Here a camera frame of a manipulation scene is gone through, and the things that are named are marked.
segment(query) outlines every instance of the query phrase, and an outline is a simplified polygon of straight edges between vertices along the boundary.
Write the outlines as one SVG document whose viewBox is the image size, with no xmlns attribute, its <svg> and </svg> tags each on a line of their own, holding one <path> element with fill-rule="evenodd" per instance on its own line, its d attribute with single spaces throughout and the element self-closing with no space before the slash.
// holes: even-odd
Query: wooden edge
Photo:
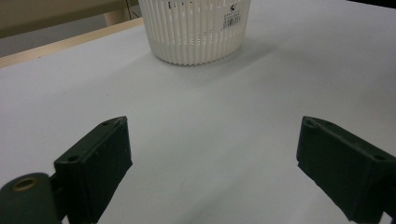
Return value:
<svg viewBox="0 0 396 224">
<path fill-rule="evenodd" d="M 26 51 L 8 55 L 6 57 L 0 58 L 0 68 L 7 67 L 12 64 L 26 62 L 35 58 L 50 55 L 51 53 L 61 51 L 63 49 L 68 49 L 76 45 L 80 45 L 94 39 L 98 39 L 107 35 L 115 34 L 129 28 L 133 28 L 143 24 L 143 19 L 139 18 L 132 21 L 126 21 L 120 24 L 108 26 L 104 29 L 89 32 L 84 35 L 77 35 L 65 40 L 61 40 L 52 44 L 48 44 L 35 49 L 28 49 Z"/>
</svg>

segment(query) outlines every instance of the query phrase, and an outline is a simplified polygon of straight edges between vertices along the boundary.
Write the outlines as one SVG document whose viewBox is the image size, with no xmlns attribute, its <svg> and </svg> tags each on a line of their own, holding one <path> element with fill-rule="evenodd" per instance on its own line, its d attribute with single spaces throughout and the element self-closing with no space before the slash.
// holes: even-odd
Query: screw hole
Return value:
<svg viewBox="0 0 396 224">
<path fill-rule="evenodd" d="M 72 156 L 67 159 L 68 161 L 76 161 L 78 160 L 78 156 Z"/>
<path fill-rule="evenodd" d="M 374 155 L 374 158 L 376 158 L 379 161 L 384 161 L 385 160 L 385 157 L 380 156 L 380 155 Z"/>
<path fill-rule="evenodd" d="M 30 189 L 37 183 L 37 179 L 33 177 L 26 177 L 18 181 L 12 188 L 14 191 L 24 191 Z"/>
</svg>

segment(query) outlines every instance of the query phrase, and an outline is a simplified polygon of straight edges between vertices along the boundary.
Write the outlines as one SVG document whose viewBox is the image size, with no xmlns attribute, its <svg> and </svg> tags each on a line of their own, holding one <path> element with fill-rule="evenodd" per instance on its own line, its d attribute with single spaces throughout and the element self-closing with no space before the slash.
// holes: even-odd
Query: white surface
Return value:
<svg viewBox="0 0 396 224">
<path fill-rule="evenodd" d="M 126 115 L 134 166 L 101 223 L 348 223 L 297 167 L 300 122 L 396 155 L 395 21 L 345 1 L 253 0 L 242 48 L 216 63 L 164 63 L 139 27 L 2 68 L 0 183 L 52 174 Z"/>
</svg>

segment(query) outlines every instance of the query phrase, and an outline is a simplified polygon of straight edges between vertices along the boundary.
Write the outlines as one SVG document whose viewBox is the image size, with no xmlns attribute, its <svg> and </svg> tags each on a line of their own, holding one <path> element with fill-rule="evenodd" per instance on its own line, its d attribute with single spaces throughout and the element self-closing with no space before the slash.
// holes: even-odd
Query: plastic basket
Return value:
<svg viewBox="0 0 396 224">
<path fill-rule="evenodd" d="M 194 65 L 224 58 L 245 36 L 250 0 L 139 0 L 153 53 Z"/>
</svg>

